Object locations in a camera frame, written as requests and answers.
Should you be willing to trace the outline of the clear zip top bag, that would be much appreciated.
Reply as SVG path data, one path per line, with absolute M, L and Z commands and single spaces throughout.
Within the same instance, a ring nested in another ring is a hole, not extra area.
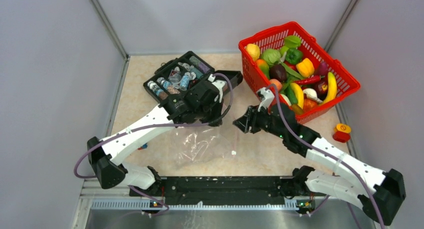
M 230 115 L 219 127 L 178 127 L 170 134 L 170 155 L 178 168 L 231 159 L 237 155 L 239 131 L 232 125 Z

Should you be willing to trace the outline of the green cabbage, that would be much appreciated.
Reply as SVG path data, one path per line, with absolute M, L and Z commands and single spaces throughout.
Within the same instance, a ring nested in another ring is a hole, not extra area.
M 281 54 L 279 50 L 268 48 L 260 55 L 260 59 L 264 60 L 268 66 L 272 67 L 280 61 Z

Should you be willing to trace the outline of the yellow bell pepper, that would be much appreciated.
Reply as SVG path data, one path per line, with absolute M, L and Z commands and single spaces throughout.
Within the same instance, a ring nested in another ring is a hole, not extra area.
M 301 62 L 297 63 L 295 67 L 298 73 L 304 78 L 308 78 L 315 73 L 314 65 L 309 58 L 303 59 Z

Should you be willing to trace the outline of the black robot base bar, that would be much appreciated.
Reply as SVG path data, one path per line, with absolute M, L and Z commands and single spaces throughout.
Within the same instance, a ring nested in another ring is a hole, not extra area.
M 143 193 L 167 205 L 265 206 L 282 205 L 294 197 L 317 196 L 290 176 L 169 176 Z

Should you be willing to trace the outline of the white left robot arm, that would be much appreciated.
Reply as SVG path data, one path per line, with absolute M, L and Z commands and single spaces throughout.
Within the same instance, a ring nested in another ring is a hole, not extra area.
M 120 132 L 103 139 L 90 138 L 84 156 L 88 158 L 93 177 L 102 189 L 126 184 L 142 189 L 149 196 L 156 195 L 161 183 L 154 170 L 126 164 L 126 158 L 168 131 L 220 126 L 228 113 L 223 110 L 223 97 L 227 92 L 233 92 L 230 79 L 223 73 L 211 74 L 184 93 L 168 95 L 148 114 Z

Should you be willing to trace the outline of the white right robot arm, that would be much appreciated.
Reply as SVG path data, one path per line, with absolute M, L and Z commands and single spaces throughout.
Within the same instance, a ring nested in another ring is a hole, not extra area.
M 293 181 L 299 195 L 310 191 L 348 202 L 375 222 L 390 226 L 406 198 L 404 177 L 396 169 L 384 171 L 343 152 L 318 132 L 297 122 L 295 113 L 284 103 L 271 109 L 249 106 L 244 115 L 233 121 L 243 133 L 265 131 L 282 139 L 292 153 L 315 161 L 334 175 L 303 166 L 304 174 Z

